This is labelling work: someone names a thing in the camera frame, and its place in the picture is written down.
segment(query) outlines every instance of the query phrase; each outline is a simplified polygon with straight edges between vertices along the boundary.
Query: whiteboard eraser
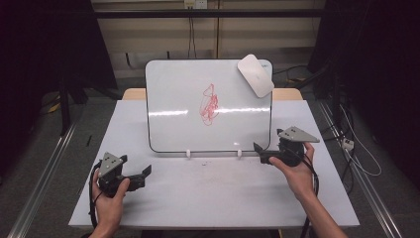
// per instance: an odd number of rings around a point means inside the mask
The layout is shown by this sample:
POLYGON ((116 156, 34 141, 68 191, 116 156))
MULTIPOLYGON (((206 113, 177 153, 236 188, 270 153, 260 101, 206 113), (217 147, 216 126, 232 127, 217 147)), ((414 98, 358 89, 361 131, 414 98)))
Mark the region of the whiteboard eraser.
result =
POLYGON ((271 77, 254 55, 247 55, 238 62, 238 70, 250 84, 257 97, 265 97, 274 89, 271 77))

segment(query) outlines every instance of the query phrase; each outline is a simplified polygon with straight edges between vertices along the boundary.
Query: person's left hand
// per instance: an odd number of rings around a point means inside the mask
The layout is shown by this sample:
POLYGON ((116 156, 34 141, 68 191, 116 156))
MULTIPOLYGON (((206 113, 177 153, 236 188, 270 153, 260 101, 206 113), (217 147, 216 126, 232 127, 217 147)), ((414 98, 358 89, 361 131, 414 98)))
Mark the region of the person's left hand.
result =
POLYGON ((118 187, 117 193, 113 198, 101 193, 98 186, 99 170, 93 175, 92 198, 96 199, 96 210, 98 214, 98 225, 90 237, 112 237, 120 226, 121 216, 123 215, 123 198, 130 185, 128 178, 124 179, 118 187))

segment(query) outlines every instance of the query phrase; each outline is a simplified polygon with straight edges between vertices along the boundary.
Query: white table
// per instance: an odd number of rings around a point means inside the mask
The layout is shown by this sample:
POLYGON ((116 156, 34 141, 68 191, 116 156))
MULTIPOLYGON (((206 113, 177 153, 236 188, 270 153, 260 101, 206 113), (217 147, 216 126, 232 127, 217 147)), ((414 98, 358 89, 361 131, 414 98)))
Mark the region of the white table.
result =
MULTIPOLYGON (((273 101, 272 130, 297 126, 321 138, 306 101, 273 101)), ((271 133, 270 149, 278 138, 271 133)), ((323 142, 313 144, 319 197, 343 227, 357 226, 349 198, 323 142)), ((145 100, 119 101, 95 160, 105 152, 128 156, 123 175, 153 165, 146 187, 127 192, 122 227, 138 229, 272 229, 301 227, 305 213, 284 175, 258 157, 169 158, 149 146, 145 100)), ((88 183, 69 225, 91 227, 88 183)))

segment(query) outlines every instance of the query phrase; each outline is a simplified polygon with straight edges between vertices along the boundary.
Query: hand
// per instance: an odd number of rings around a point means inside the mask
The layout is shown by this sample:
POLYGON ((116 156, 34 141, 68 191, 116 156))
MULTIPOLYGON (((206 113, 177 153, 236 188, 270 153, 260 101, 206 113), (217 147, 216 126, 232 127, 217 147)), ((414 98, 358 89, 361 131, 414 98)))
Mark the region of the hand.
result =
MULTIPOLYGON (((315 150, 310 143, 306 142, 303 145, 306 148, 306 157, 304 160, 311 164, 315 150)), ((290 189, 293 191, 298 200, 301 200, 308 195, 315 195, 312 172, 305 164, 300 163, 296 167, 289 167, 282 160, 276 157, 269 158, 269 161, 284 173, 290 189)))
POLYGON ((123 198, 130 185, 128 178, 124 179, 118 187, 113 198, 101 193, 98 186, 99 170, 93 175, 92 197, 96 199, 96 210, 98 214, 98 225, 90 237, 112 237, 120 226, 123 215, 123 198))

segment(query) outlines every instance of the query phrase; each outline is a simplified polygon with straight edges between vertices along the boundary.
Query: red marker scribble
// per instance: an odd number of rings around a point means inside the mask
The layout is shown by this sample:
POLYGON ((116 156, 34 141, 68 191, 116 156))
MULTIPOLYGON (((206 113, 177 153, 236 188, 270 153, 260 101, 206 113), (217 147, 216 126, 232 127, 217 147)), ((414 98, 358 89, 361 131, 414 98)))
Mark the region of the red marker scribble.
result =
POLYGON ((204 124, 210 126, 213 119, 219 115, 219 112, 214 111, 219 107, 217 95, 214 94, 214 85, 210 84, 209 87, 203 92, 203 99, 201 100, 200 115, 204 124))

